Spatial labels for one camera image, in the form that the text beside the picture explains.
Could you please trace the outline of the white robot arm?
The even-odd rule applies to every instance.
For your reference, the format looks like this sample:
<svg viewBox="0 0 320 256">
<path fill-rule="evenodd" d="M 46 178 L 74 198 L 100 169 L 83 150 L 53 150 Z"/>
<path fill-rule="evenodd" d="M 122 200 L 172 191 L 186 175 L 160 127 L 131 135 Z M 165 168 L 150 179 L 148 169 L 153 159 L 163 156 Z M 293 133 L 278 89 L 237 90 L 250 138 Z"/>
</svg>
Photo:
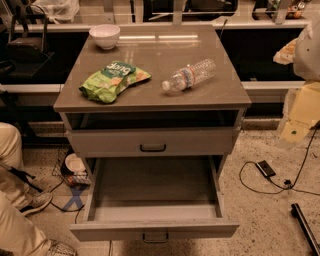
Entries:
<svg viewBox="0 0 320 256">
<path fill-rule="evenodd" d="M 320 16 L 313 16 L 300 35 L 274 55 L 273 61 L 292 63 L 294 73 L 305 80 L 296 91 L 280 132 L 281 140 L 298 143 L 320 121 Z"/>
</svg>

